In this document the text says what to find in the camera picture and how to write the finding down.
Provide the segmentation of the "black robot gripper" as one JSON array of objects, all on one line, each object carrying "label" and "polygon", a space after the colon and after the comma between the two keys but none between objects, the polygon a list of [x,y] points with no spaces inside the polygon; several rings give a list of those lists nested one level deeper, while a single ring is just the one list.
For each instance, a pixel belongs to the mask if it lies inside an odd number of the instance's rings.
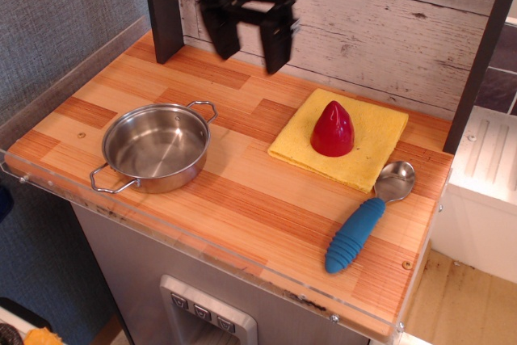
[{"label": "black robot gripper", "polygon": [[241,46],[237,23],[260,25],[266,71],[275,74],[290,61],[292,39],[300,21],[294,18],[296,0],[199,0],[204,26],[216,53],[224,60]]}]

